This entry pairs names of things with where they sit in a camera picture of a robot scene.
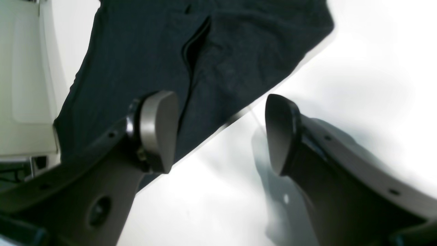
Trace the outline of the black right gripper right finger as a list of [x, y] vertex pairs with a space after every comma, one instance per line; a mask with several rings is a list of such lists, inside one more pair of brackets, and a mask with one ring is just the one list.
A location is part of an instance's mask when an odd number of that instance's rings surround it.
[[277, 94], [265, 122], [272, 170], [296, 184], [320, 245], [436, 245], [436, 198], [377, 167], [348, 134]]

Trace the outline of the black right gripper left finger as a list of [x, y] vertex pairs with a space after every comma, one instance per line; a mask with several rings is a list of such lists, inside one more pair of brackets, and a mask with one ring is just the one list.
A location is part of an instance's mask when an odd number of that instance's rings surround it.
[[178, 111], [172, 91], [135, 99], [81, 154], [1, 191], [1, 245], [115, 246], [141, 180], [174, 164]]

